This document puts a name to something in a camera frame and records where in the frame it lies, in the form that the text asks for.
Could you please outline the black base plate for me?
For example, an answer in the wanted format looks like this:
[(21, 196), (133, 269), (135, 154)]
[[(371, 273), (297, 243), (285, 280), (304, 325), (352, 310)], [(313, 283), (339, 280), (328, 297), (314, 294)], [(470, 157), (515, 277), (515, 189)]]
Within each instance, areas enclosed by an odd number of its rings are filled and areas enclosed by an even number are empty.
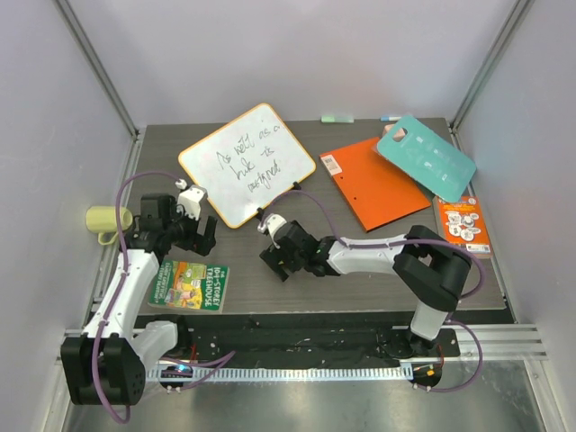
[(461, 354), (450, 328), (432, 343), (410, 343), (409, 319), (407, 312), (158, 314), (139, 316), (136, 327), (172, 321), (179, 336), (170, 356), (207, 362), (232, 354), (228, 366), (246, 369), (364, 368)]

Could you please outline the yellow framed whiteboard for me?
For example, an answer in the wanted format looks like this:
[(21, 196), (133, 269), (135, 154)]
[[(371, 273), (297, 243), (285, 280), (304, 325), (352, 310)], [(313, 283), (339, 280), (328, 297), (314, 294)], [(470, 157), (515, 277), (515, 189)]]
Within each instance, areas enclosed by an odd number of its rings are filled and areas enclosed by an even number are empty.
[(231, 229), (311, 176), (316, 162), (268, 103), (183, 150), (178, 163)]

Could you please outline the green treehouse book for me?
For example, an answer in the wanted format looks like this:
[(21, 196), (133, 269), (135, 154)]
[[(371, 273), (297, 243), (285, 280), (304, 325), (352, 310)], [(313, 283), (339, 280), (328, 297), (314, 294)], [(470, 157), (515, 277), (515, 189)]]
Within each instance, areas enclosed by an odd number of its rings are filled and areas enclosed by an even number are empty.
[(206, 265), (165, 260), (159, 267), (148, 305), (178, 311), (221, 313), (230, 269), (224, 265)]

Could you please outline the teal plastic board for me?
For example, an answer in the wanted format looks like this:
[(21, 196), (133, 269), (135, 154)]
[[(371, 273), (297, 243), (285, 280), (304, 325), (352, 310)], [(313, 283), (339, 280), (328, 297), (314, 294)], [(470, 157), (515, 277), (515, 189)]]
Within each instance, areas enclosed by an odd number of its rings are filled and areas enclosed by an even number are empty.
[(411, 115), (392, 125), (376, 152), (450, 203), (460, 200), (476, 171), (469, 157)]

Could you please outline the pink object under board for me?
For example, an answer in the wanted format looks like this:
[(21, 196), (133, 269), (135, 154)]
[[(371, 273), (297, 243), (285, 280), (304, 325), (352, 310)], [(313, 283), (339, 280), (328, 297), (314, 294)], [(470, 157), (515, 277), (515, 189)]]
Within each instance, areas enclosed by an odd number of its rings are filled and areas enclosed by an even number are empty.
[(393, 127), (392, 124), (386, 124), (383, 128), (382, 136), (385, 136), (388, 132), (390, 132), (392, 127)]

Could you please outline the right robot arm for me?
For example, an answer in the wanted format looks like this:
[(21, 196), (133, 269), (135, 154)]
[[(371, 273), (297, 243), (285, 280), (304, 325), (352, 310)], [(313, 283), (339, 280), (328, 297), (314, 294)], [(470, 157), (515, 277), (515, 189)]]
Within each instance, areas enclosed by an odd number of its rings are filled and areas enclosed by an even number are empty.
[(398, 276), (418, 298), (405, 340), (419, 356), (437, 347), (440, 329), (461, 300), (473, 263), (463, 250), (419, 225), (387, 239), (316, 239), (297, 221), (273, 214), (257, 229), (271, 240), (260, 258), (283, 281), (301, 270), (317, 277)]

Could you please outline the orange paperback book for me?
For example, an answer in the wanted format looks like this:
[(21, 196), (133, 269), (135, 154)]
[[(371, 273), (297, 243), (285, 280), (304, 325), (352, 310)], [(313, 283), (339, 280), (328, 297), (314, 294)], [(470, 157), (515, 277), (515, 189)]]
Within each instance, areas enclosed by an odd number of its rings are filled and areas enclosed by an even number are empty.
[(440, 237), (480, 259), (492, 256), (490, 236), (478, 197), (463, 195), (457, 202), (435, 197), (433, 210)]

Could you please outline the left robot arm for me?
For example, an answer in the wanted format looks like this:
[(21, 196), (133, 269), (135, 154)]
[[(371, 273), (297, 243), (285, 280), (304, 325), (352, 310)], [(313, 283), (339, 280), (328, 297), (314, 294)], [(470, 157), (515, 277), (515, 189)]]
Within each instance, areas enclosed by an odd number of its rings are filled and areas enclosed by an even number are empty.
[(198, 230), (206, 192), (192, 186), (178, 196), (149, 193), (124, 235), (109, 289), (97, 312), (78, 336), (66, 337), (60, 357), (76, 405), (133, 406), (143, 395), (145, 375), (167, 353), (185, 357), (191, 336), (170, 320), (134, 332), (140, 305), (171, 248), (202, 257), (215, 247), (217, 221), (208, 217)]

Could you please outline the green eraser block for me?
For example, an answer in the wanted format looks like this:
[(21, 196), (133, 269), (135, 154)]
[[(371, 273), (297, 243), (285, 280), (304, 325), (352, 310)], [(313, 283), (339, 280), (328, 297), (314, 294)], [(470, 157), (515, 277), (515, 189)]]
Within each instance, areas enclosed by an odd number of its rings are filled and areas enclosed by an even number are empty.
[(351, 124), (355, 122), (355, 119), (352, 116), (322, 115), (320, 117), (320, 121), (326, 124), (330, 123)]

